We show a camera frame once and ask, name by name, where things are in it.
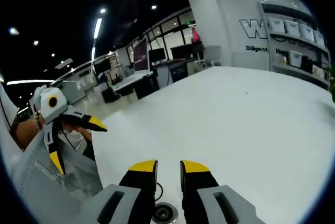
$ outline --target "black ceiling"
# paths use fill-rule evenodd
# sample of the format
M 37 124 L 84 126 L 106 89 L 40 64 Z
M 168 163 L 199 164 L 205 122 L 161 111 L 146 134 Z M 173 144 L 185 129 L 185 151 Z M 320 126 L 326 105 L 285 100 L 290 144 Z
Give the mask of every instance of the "black ceiling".
M 188 0 L 136 0 L 136 4 L 133 0 L 3 0 L 5 41 L 0 72 L 5 81 L 55 79 L 69 70 L 54 68 L 61 60 L 72 58 L 70 67 L 89 61 L 102 7 L 107 13 L 96 56 L 128 44 L 151 25 L 189 5 Z M 153 4 L 158 6 L 156 10 L 151 10 Z M 18 36 L 8 33 L 12 26 L 19 31 Z M 36 47 L 34 40 L 39 40 Z M 13 85 L 6 90 L 20 105 L 22 99 L 17 97 L 29 95 L 36 86 Z

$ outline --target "floor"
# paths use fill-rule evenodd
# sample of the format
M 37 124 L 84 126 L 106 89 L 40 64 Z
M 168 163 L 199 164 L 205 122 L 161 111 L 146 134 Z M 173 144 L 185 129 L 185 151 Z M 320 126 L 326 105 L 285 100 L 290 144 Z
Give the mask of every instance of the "floor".
M 97 117 L 99 120 L 104 120 L 113 113 L 127 108 L 131 103 L 135 103 L 136 101 L 138 101 L 137 95 L 133 92 L 128 96 L 121 97 L 113 103 L 106 104 L 100 101 L 94 92 L 91 92 L 87 97 L 75 103 L 73 106 L 89 115 Z

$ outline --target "white storage box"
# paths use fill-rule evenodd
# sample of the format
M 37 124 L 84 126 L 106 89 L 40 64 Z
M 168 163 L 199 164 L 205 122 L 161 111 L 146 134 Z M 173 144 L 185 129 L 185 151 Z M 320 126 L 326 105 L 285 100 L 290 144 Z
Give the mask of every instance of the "white storage box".
M 303 54 L 290 50 L 288 52 L 288 62 L 290 65 L 300 68 L 302 66 Z
M 299 23 L 294 21 L 284 21 L 285 31 L 292 36 L 300 37 Z
M 313 32 L 314 32 L 314 41 L 316 42 L 316 44 L 321 47 L 325 47 L 325 40 L 323 39 L 323 35 L 317 30 L 314 30 Z
M 278 18 L 270 18 L 270 30 L 273 32 L 285 33 L 284 21 Z
M 322 79 L 325 79 L 325 71 L 316 65 L 313 65 L 313 74 Z
M 307 25 L 304 24 L 299 24 L 299 29 L 302 38 L 314 42 L 314 33 L 311 27 L 308 27 Z

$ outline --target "potted plant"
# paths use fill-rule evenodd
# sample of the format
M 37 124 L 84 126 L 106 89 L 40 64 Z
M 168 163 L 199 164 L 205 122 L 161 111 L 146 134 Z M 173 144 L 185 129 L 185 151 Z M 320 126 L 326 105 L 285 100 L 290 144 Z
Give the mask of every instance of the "potted plant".
M 335 103 L 335 65 L 330 67 L 328 69 L 328 72 L 330 73 L 330 86 L 329 86 L 329 91 L 332 95 L 333 101 Z

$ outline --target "white tabletop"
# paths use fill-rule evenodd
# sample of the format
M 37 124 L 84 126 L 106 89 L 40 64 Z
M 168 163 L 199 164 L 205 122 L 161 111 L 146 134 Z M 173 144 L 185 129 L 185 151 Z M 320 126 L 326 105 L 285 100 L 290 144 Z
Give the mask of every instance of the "white tabletop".
M 143 78 L 145 78 L 146 76 L 150 76 L 152 75 L 152 71 L 150 72 L 139 72 L 139 73 L 134 73 L 126 78 L 124 78 L 121 82 L 117 83 L 117 84 L 114 84 L 114 85 L 111 85 L 111 88 L 117 92 Z
M 182 210 L 182 159 L 208 166 L 267 224 L 298 223 L 328 181 L 335 150 L 331 95 L 273 72 L 213 67 L 104 120 L 93 146 L 104 187 L 157 159 L 160 201 Z

